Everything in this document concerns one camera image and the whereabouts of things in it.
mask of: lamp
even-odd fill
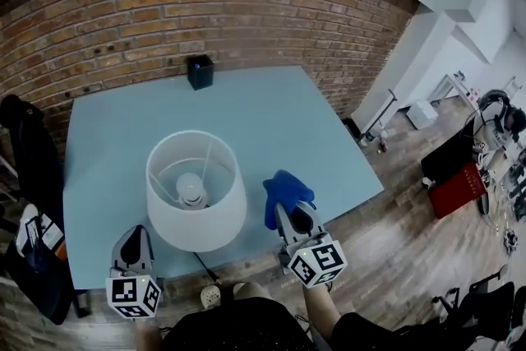
[[[157,233],[189,252],[225,246],[247,214],[236,156],[217,136],[200,131],[174,133],[151,151],[146,203]]]

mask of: black shirt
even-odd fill
[[[163,341],[163,350],[315,351],[302,327],[282,305],[246,298],[184,316]]]

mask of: white box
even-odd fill
[[[427,101],[413,104],[407,113],[408,119],[418,129],[431,126],[438,118],[438,113]]]

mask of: person's hand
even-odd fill
[[[136,330],[156,330],[159,329],[159,323],[155,317],[138,317],[133,320]]]

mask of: black cube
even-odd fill
[[[214,83],[214,63],[206,54],[187,59],[188,81],[194,90]]]

